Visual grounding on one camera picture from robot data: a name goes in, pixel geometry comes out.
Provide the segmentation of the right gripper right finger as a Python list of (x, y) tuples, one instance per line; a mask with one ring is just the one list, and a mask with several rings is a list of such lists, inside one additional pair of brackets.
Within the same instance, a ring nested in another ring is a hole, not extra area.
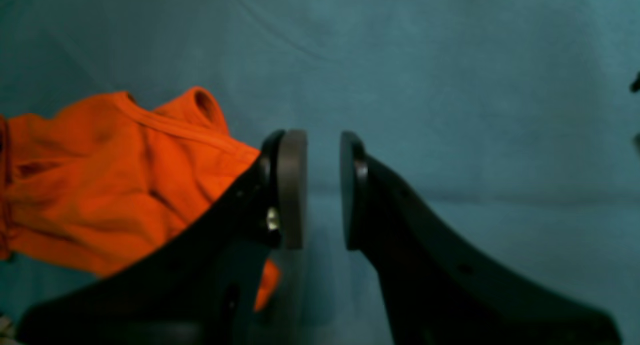
[(377, 272), (396, 345), (620, 345), (605, 311), (562, 297), (455, 233), (413, 188), (340, 136), (345, 244)]

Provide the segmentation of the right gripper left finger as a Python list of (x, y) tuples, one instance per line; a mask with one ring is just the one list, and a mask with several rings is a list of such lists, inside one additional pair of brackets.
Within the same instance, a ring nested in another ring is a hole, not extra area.
[(194, 224), (125, 270), (31, 307), (21, 345), (243, 345), (263, 268), (304, 244), (307, 134), (277, 130)]

